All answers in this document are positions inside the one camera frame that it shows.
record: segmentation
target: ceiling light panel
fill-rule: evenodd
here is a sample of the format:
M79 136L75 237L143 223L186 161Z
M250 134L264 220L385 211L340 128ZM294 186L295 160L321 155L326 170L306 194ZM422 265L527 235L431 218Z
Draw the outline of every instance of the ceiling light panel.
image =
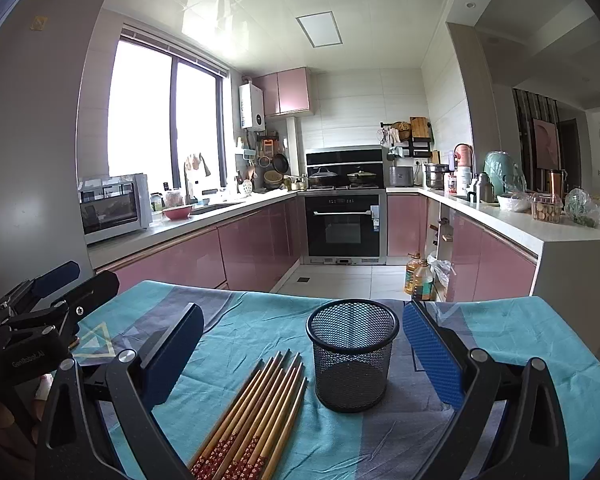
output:
M333 12L320 12L296 18L314 48L342 44Z

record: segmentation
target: wire mesh cup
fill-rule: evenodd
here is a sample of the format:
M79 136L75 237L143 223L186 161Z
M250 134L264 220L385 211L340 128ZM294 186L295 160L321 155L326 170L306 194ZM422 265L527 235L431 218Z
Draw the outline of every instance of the wire mesh cup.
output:
M398 317L369 300L338 300L315 310L306 322L314 343L315 393L336 412L362 412L386 391Z

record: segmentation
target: white countertop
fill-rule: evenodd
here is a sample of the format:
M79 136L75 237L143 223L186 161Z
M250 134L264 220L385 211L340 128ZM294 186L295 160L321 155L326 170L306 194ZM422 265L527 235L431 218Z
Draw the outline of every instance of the white countertop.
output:
M542 246L547 242L600 240L600 229L575 224L565 215L562 215L559 224L552 224L533 220L529 212L502 211L499 206L468 202L435 189L388 187L386 192L388 194L420 193L437 200L510 238L535 254L540 254Z
M103 267L130 254L161 244L172 238L205 228L234 216L251 212L266 205L286 200L295 196L296 193L297 191L277 189L263 194L254 193L246 198L241 195L232 195L228 197L227 201L240 203L208 213L190 216L186 220L172 221L163 217L161 220L152 222L146 230L103 240L87 247L91 265L93 269Z

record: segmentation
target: cutting board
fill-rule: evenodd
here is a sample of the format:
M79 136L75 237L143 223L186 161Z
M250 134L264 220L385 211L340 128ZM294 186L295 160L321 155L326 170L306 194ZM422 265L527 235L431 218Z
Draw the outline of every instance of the cutting board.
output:
M411 136L414 139L429 139L429 127L427 126L426 117L411 118Z

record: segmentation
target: doorway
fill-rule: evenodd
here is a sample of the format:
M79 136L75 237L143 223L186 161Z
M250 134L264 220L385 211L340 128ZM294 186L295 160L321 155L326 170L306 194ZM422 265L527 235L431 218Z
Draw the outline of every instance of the doorway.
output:
M582 167L580 165L580 138L576 119L558 123L560 138L560 159L562 168L567 172L565 192L582 186Z

